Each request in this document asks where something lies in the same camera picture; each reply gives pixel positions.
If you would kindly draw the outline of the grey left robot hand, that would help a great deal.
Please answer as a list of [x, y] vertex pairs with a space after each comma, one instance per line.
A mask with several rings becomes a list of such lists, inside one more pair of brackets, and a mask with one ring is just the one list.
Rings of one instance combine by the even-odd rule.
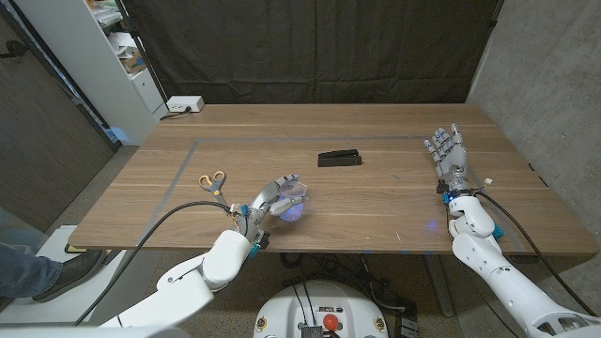
[[297, 183], [299, 177], [298, 174], [290, 174], [268, 183], [249, 205], [241, 205], [234, 211], [239, 232], [251, 244], [261, 241], [264, 231], [259, 229], [259, 225], [267, 215], [279, 216], [304, 202], [301, 196], [281, 198], [281, 194]]

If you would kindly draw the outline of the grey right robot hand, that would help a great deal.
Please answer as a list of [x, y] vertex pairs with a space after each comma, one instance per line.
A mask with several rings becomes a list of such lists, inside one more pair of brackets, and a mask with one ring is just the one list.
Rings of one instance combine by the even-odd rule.
[[449, 191], [464, 191], [470, 188], [468, 181], [467, 150], [463, 136], [455, 123], [449, 131], [438, 128], [430, 139], [424, 139], [439, 180], [443, 180]]

